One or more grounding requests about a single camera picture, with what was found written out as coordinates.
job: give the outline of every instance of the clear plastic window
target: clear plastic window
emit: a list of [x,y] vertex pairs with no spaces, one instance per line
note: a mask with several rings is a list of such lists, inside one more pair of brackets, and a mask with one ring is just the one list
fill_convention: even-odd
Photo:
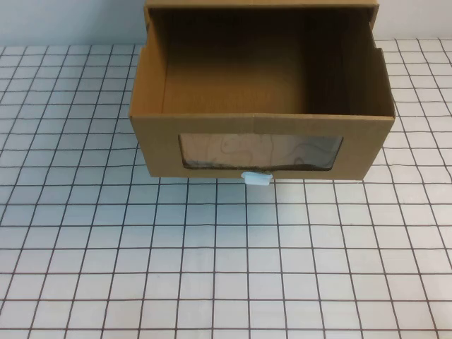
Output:
[[329,171],[342,136],[203,134],[179,136],[190,169]]

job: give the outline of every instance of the box front panel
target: box front panel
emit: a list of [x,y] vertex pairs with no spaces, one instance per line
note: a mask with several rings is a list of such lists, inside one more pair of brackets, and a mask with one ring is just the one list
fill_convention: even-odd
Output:
[[278,179],[362,179],[393,119],[264,114],[132,123],[149,170],[159,177],[240,177],[254,170]]

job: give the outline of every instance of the grid paper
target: grid paper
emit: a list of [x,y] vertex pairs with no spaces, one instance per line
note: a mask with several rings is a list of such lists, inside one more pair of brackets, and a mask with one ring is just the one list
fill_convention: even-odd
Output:
[[0,47],[0,338],[452,338],[452,40],[385,40],[363,182],[150,177],[140,47]]

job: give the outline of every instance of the box side wall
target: box side wall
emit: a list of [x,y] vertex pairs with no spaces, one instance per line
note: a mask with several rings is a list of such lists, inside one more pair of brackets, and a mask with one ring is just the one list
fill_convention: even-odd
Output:
[[343,68],[352,115],[394,117],[394,104],[386,65],[367,19],[349,13],[339,23],[343,29]]

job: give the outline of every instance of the cardboard edge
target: cardboard edge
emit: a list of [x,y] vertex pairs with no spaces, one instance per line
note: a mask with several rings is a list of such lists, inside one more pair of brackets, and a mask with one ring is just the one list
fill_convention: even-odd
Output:
[[143,12],[144,12],[144,23],[146,25],[146,33],[149,31],[149,23],[150,23],[150,14],[149,14],[149,7],[146,5],[143,6]]
[[377,6],[377,0],[146,0],[148,8]]

